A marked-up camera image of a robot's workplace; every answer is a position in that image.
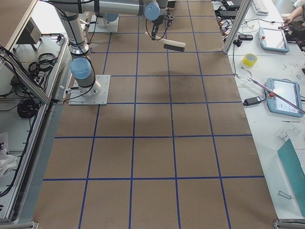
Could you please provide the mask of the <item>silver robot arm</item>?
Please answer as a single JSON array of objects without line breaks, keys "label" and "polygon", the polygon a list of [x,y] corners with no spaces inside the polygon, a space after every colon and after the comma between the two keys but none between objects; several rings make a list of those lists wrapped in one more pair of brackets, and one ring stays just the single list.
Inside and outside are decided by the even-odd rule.
[{"label": "silver robot arm", "polygon": [[[173,15],[164,9],[157,7],[154,2],[153,5],[147,6],[142,16],[148,21],[153,22],[153,27],[158,27],[163,23],[164,19],[172,21]],[[85,23],[89,27],[89,33],[93,33],[94,27],[97,27],[99,33],[115,32],[118,29],[119,13],[99,13],[92,15],[91,21]]]},{"label": "silver robot arm", "polygon": [[91,12],[94,26],[106,28],[116,22],[121,14],[144,16],[153,23],[152,37],[156,37],[159,25],[168,15],[166,0],[49,0],[67,32],[72,62],[71,72],[81,95],[97,92],[98,85],[91,61],[86,56],[89,43],[85,40],[80,14]]}]

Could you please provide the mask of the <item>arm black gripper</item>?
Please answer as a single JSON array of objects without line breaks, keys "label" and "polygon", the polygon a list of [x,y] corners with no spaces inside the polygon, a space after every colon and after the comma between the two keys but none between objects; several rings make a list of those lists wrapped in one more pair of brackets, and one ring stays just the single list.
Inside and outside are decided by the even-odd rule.
[{"label": "arm black gripper", "polygon": [[166,14],[164,16],[164,22],[166,26],[171,26],[174,20],[174,15],[170,12],[169,9],[166,9]]},{"label": "arm black gripper", "polygon": [[153,21],[153,27],[152,27],[152,32],[151,32],[151,39],[156,40],[156,35],[159,30],[159,26],[163,24],[164,21],[164,16],[161,15],[159,16],[156,20]]}]

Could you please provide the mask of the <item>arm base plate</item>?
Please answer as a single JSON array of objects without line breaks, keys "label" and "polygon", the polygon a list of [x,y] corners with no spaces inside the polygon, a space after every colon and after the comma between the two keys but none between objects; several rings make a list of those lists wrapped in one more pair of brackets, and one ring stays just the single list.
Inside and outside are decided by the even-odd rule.
[{"label": "arm base plate", "polygon": [[117,33],[119,16],[114,21],[108,21],[105,17],[96,18],[92,15],[89,33]]},{"label": "arm base plate", "polygon": [[108,93],[110,87],[110,75],[96,75],[96,81],[93,88],[82,88],[78,86],[74,80],[69,105],[106,105],[108,101]]}]

